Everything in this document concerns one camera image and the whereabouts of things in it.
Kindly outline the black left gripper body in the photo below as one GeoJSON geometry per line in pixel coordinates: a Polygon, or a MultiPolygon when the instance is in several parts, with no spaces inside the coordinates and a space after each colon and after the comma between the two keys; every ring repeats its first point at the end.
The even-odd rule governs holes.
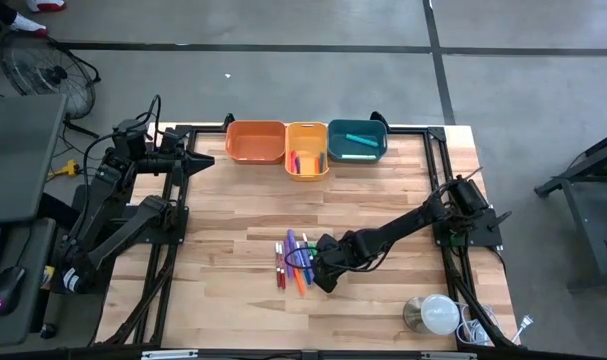
{"type": "Polygon", "coordinates": [[[173,184],[184,183],[183,161],[185,147],[184,134],[174,128],[166,128],[163,131],[161,144],[154,147],[153,151],[153,173],[170,174],[173,184]]]}

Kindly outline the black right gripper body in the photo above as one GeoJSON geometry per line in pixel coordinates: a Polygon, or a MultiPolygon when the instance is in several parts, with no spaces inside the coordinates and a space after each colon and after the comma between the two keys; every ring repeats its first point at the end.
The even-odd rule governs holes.
{"type": "Polygon", "coordinates": [[[314,282],[326,293],[334,290],[343,273],[357,266],[357,256],[352,245],[353,235],[353,232],[348,232],[337,240],[329,234],[323,234],[316,243],[317,253],[312,261],[314,282]]]}

